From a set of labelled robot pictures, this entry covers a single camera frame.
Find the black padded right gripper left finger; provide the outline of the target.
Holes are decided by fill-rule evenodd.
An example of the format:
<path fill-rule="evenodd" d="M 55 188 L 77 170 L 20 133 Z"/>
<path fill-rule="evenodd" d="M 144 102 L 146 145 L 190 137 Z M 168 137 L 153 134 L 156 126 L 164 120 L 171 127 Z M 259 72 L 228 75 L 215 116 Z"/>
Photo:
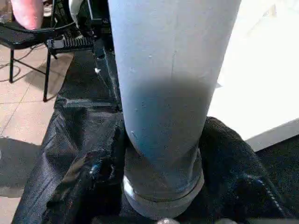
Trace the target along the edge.
<path fill-rule="evenodd" d="M 77 158 L 47 202 L 47 224 L 89 224 L 97 216 L 121 210 L 125 133 L 121 126 L 99 135 L 91 149 Z"/>

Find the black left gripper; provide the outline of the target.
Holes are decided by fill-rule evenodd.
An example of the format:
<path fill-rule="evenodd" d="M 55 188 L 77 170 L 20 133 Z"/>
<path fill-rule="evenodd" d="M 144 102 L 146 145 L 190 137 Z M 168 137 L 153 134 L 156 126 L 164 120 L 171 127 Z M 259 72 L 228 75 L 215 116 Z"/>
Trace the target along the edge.
<path fill-rule="evenodd" d="M 110 21 L 109 19 L 91 19 L 93 38 L 93 55 L 104 58 L 105 50 L 110 49 Z"/>

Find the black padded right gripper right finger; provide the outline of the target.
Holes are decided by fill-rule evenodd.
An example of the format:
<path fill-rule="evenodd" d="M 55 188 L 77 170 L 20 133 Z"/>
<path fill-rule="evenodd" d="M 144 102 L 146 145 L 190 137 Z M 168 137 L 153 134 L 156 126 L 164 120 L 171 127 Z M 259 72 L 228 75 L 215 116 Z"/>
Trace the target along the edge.
<path fill-rule="evenodd" d="M 205 183 L 183 221 L 230 218 L 289 218 L 290 211 L 265 168 L 240 135 L 207 117 L 199 149 Z"/>

